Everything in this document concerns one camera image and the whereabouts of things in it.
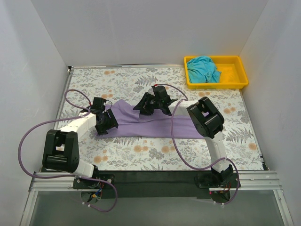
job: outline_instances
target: wire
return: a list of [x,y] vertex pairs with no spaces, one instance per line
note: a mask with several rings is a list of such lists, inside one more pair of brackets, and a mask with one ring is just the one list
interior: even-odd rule
[[230,188],[231,188],[231,182],[229,182],[229,188],[226,192],[230,191]]
[[67,90],[67,91],[64,93],[64,98],[65,98],[65,100],[68,102],[68,104],[72,105],[73,107],[80,108],[80,109],[86,109],[86,108],[84,108],[84,107],[75,105],[75,104],[71,103],[70,100],[68,100],[68,98],[67,98],[67,93],[69,93],[69,92],[71,92],[71,91],[75,91],[75,92],[80,93],[81,95],[83,95],[83,96],[89,101],[90,106],[92,105],[92,104],[91,104],[91,100],[86,96],[86,94],[84,94],[82,91],[79,91],[79,90],[77,90],[77,89],[69,89],[69,90]]
[[220,191],[220,193],[223,193],[226,190],[226,188],[227,188],[227,185],[224,187],[223,190]]
[[[70,174],[70,175],[59,175],[59,176],[49,176],[49,177],[43,177],[43,176],[34,175],[34,174],[30,173],[30,172],[25,168],[25,166],[24,166],[23,163],[22,163],[22,158],[21,158],[21,148],[22,148],[22,144],[23,144],[25,138],[28,136],[28,134],[29,134],[30,132],[32,132],[32,131],[33,131],[34,129],[36,129],[37,127],[40,127],[40,126],[42,126],[42,125],[46,125],[46,124],[49,124],[49,123],[57,122],[57,121],[66,121],[66,120],[79,119],[79,118],[81,118],[81,117],[85,117],[85,116],[87,116],[88,114],[90,114],[90,109],[85,108],[85,107],[81,107],[81,106],[77,106],[77,105],[71,103],[71,102],[67,99],[67,93],[70,92],[70,91],[76,91],[76,92],[79,92],[79,93],[82,94],[82,95],[89,101],[89,103],[91,104],[90,99],[89,99],[85,94],[83,94],[81,91],[76,90],[76,89],[69,89],[69,90],[67,90],[67,91],[65,92],[65,94],[64,94],[64,98],[65,98],[65,100],[66,100],[69,104],[71,104],[72,106],[77,107],[77,108],[79,108],[79,109],[85,109],[85,110],[87,110],[88,112],[87,112],[86,114],[84,114],[84,115],[82,115],[82,116],[75,116],[75,117],[70,117],[70,118],[65,118],[65,119],[55,119],[55,120],[49,120],[49,121],[42,122],[42,123],[40,123],[40,124],[38,124],[38,125],[35,125],[35,126],[32,127],[31,129],[29,129],[29,130],[24,134],[24,136],[21,138],[21,141],[20,141],[19,147],[18,147],[18,161],[19,161],[20,167],[21,167],[21,169],[24,171],[24,173],[26,173],[28,176],[31,176],[32,178],[38,178],[38,179],[54,179],[54,178],[63,178],[63,177],[74,177],[74,175],[72,175],[72,174]],[[106,183],[106,184],[108,184],[109,186],[111,186],[111,187],[113,188],[114,192],[115,192],[115,201],[114,201],[113,205],[112,205],[109,209],[107,209],[107,210],[102,210],[102,209],[100,209],[100,208],[98,208],[98,207],[95,207],[95,206],[93,206],[93,205],[90,205],[90,207],[92,207],[93,209],[96,209],[96,210],[98,210],[98,211],[100,211],[100,212],[109,212],[109,211],[111,211],[111,210],[115,207],[115,205],[116,205],[116,203],[117,203],[117,199],[118,199],[118,193],[117,193],[117,190],[116,190],[116,188],[115,188],[114,185],[112,185],[111,183],[109,183],[109,182],[107,182],[107,181],[105,181],[105,180],[101,180],[101,179],[86,178],[86,177],[81,177],[81,178],[82,178],[82,179],[85,179],[85,180],[92,180],[92,181],[98,181],[98,182]]]
[[229,161],[229,162],[233,165],[233,167],[235,168],[235,171],[236,171],[236,174],[237,174],[237,179],[238,179],[237,187],[236,187],[236,190],[235,190],[234,195],[229,199],[229,201],[227,201],[226,203],[218,203],[218,204],[220,204],[220,205],[226,205],[226,204],[229,204],[229,203],[232,202],[233,199],[236,197],[237,192],[238,192],[238,189],[239,189],[239,174],[238,174],[238,169],[237,169],[236,165],[234,164],[234,162],[233,162],[231,159],[228,159],[228,158],[220,158],[220,159],[216,160],[215,162],[211,163],[209,166],[206,166],[206,167],[203,167],[203,168],[197,168],[197,167],[191,166],[188,162],[185,161],[185,159],[182,157],[182,155],[181,155],[181,153],[180,153],[180,151],[179,151],[179,149],[178,149],[178,147],[177,147],[177,144],[175,143],[175,139],[174,139],[174,128],[173,128],[174,113],[175,113],[175,111],[176,111],[176,109],[177,109],[177,107],[179,106],[180,103],[181,103],[181,102],[179,101],[179,102],[177,103],[177,105],[175,106],[174,111],[173,111],[172,116],[171,116],[171,123],[170,123],[171,138],[172,138],[172,140],[173,140],[173,144],[174,144],[175,150],[177,151],[177,153],[178,153],[180,159],[181,159],[187,166],[189,166],[190,168],[192,168],[192,169],[194,169],[194,170],[206,170],[206,169],[208,169],[208,168],[214,166],[215,164],[217,164],[218,162],[220,162],[220,161],[222,161],[222,160],[227,160],[227,161]]
[[107,100],[107,101],[109,101],[109,102],[111,103],[111,106],[110,106],[110,108],[108,109],[108,110],[110,110],[110,109],[112,108],[113,103],[112,103],[110,100]]
[[179,88],[177,88],[176,86],[172,86],[172,85],[165,84],[165,83],[162,83],[162,84],[155,84],[155,86],[170,86],[170,87],[172,87],[172,88],[176,89],[177,91],[179,91],[180,93],[182,93],[182,94],[183,94],[183,96],[185,97],[185,100],[188,100],[188,97],[186,96],[186,94],[185,94],[185,93],[183,93],[183,91],[182,91],[182,90],[180,90]]

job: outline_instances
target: black bracket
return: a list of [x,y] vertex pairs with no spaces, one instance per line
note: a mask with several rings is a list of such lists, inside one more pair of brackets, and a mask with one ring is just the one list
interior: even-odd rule
[[152,86],[152,89],[154,95],[145,93],[133,110],[140,111],[143,115],[152,115],[155,109],[160,109],[163,114],[171,116],[168,106],[176,100],[170,98],[164,86]]
[[111,109],[105,111],[106,99],[101,97],[94,97],[93,104],[90,107],[91,113],[96,115],[96,125],[95,128],[99,135],[108,134],[107,130],[114,127],[118,128],[118,122]]
[[199,99],[197,103],[189,106],[187,111],[195,128],[203,137],[213,139],[215,134],[223,130],[224,117],[208,97]]
[[[64,151],[56,148],[64,145]],[[51,129],[46,135],[43,167],[73,173],[79,165],[79,141],[76,132]]]

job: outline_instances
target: table surface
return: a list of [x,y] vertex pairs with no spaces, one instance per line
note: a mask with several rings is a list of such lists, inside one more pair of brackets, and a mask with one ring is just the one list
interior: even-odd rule
[[[145,92],[155,83],[168,83],[180,88],[189,100],[207,96],[225,118],[223,138],[227,157],[239,170],[263,170],[261,158],[243,99],[238,89],[188,89],[182,67],[137,67],[137,68],[86,68],[75,69],[69,88],[84,92],[91,100],[103,97],[115,103],[124,99],[136,105]],[[166,87],[172,98],[181,94]],[[68,98],[80,106],[87,100],[76,92]],[[64,102],[60,118],[76,116],[76,109]],[[58,128],[69,121],[58,123]],[[203,139],[177,139],[179,150],[191,165],[204,167],[211,163]],[[177,155],[170,138],[148,137],[95,137],[92,128],[79,140],[80,157],[99,170],[189,170]]]

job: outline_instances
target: yellow tray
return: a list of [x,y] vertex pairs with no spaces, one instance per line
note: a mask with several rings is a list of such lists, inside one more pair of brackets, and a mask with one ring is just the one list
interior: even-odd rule
[[209,56],[222,72],[219,83],[190,83],[187,62],[198,56],[184,57],[187,86],[190,89],[241,89],[249,80],[239,56]]

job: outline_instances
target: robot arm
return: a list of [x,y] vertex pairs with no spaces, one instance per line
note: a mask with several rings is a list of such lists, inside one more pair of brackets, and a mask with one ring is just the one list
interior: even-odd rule
[[[170,112],[174,111],[177,103],[178,101],[175,101],[168,107]],[[207,143],[211,162],[227,157],[225,146],[222,141],[222,124],[224,123],[224,118],[209,98],[203,97],[199,101],[182,101],[178,105],[174,114],[187,115],[191,117],[197,131],[204,137]],[[221,173],[228,167],[229,162],[222,160],[215,164],[212,169]]]
[[[179,100],[171,99],[164,86],[152,88],[154,95],[145,93],[134,110],[140,110],[140,114],[151,115],[154,109],[160,109],[164,114],[171,115]],[[222,141],[224,118],[209,98],[181,101],[174,114],[191,117],[195,128],[207,143],[211,162],[227,157]],[[233,174],[233,168],[228,161],[222,160],[212,166],[212,173],[218,178],[220,184],[225,184]]]
[[118,128],[118,123],[111,109],[105,111],[106,100],[95,97],[90,108],[91,113],[81,112],[82,116],[59,130],[51,129],[46,135],[43,167],[70,172],[77,176],[90,178],[94,165],[79,158],[78,140],[95,126],[98,134],[107,134],[107,130]]

